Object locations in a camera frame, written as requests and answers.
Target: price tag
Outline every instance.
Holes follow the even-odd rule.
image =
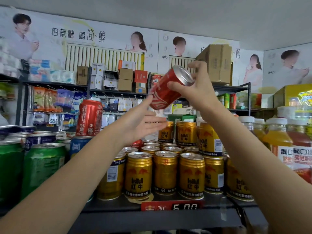
[[[142,202],[141,211],[200,209],[204,200],[170,200]]]

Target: white bottle cap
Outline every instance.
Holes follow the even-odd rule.
[[[267,124],[283,124],[283,125],[287,125],[287,118],[272,117],[272,118],[267,120]]]
[[[300,125],[306,126],[308,124],[308,120],[306,119],[288,119],[289,125]]]
[[[254,123],[255,118],[254,117],[238,117],[240,122],[248,122],[248,123]]]
[[[255,123],[264,124],[264,119],[262,119],[262,118],[255,118]]]

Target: person's left hand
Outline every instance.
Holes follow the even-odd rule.
[[[155,112],[148,110],[152,100],[153,96],[148,96],[141,104],[129,110],[116,121],[122,131],[121,139],[124,145],[130,145],[167,126],[165,117],[156,117]]]

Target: forearm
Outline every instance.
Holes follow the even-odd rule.
[[[203,110],[202,117],[219,135],[235,167],[247,183],[267,221],[279,233],[312,230],[307,221],[312,186],[274,156],[221,104]]]
[[[114,123],[0,221],[2,233],[67,233],[122,149]]]

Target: gray ceiling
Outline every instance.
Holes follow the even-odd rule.
[[[312,42],[312,0],[0,0],[32,11],[239,40],[270,50]]]

